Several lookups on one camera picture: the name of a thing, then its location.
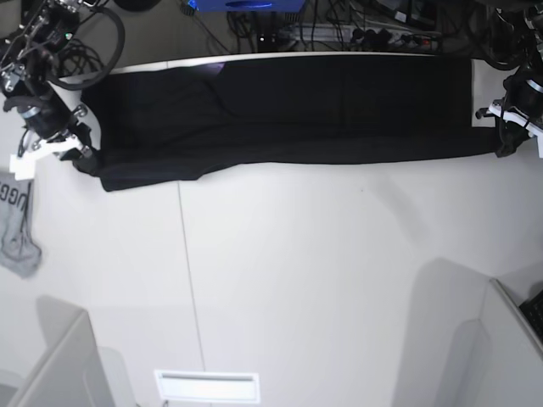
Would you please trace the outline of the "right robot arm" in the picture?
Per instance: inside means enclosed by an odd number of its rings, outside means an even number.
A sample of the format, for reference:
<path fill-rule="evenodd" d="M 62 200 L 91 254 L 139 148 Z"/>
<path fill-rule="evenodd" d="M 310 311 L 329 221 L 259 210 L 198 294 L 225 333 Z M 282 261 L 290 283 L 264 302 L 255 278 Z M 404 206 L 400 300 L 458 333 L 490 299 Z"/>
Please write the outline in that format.
<path fill-rule="evenodd" d="M 69 83 L 63 79 L 64 65 L 68 58 L 83 53 L 75 39 L 84 22 L 81 8 L 111 20 L 116 29 L 115 50 L 93 77 Z M 81 92 L 105 79 L 118 63 L 125 39 L 118 14 L 100 2 L 37 1 L 31 5 L 22 24 L 1 43 L 3 111 L 14 110 L 25 122 L 17 159 L 36 159 L 43 153 L 84 170 L 96 166 L 98 153 L 92 146 L 91 129 L 80 121 L 87 114 L 86 107 L 70 109 L 57 91 Z"/>

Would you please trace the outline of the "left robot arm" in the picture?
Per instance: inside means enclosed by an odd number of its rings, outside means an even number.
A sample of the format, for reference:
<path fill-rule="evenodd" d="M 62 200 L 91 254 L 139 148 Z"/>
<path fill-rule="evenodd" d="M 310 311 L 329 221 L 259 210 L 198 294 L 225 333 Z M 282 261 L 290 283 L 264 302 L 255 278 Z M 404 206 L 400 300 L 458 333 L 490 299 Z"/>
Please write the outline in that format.
<path fill-rule="evenodd" d="M 499 137 L 495 155 L 515 153 L 528 141 L 537 141 L 542 153 L 542 2 L 486 1 L 484 31 L 466 34 L 482 59 L 492 68 L 509 71 L 504 96 L 479 109 L 479 119 L 492 117 Z"/>

